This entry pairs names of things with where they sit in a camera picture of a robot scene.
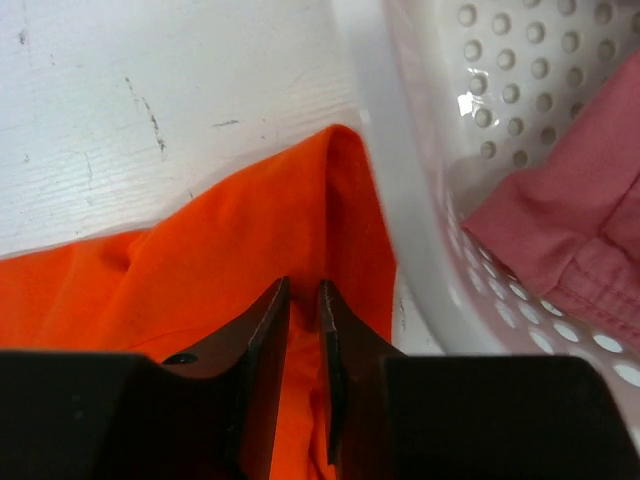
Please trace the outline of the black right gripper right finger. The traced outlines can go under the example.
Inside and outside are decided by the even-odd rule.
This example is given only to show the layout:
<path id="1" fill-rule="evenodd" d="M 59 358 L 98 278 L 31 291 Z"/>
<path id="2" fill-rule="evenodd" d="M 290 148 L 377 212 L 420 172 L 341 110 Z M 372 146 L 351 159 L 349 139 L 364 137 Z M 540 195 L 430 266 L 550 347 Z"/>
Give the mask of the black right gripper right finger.
<path id="1" fill-rule="evenodd" d="M 409 356 L 318 292 L 328 462 L 340 479 L 635 479 L 602 376 L 574 356 Z"/>

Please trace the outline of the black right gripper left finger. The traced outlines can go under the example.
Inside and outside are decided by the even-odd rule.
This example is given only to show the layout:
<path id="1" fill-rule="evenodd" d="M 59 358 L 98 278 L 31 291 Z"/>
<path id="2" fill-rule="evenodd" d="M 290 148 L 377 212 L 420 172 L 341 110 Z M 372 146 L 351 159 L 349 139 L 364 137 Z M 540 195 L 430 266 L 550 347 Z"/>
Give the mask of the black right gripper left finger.
<path id="1" fill-rule="evenodd" d="M 5 350 L 5 479 L 265 479 L 289 326 L 280 278 L 241 315 L 162 362 Z"/>

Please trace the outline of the orange t shirt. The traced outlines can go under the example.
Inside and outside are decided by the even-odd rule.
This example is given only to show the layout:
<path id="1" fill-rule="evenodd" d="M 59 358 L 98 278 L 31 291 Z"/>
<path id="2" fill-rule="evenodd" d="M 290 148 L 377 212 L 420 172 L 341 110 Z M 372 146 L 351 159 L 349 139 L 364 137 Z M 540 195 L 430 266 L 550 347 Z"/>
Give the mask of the orange t shirt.
<path id="1" fill-rule="evenodd" d="M 389 338 L 395 273 L 364 145 L 353 130 L 333 125 L 231 175 L 150 229 L 4 260 L 1 344 L 162 360 L 289 277 L 271 475 L 331 479 L 318 285 L 333 281 L 354 313 Z"/>

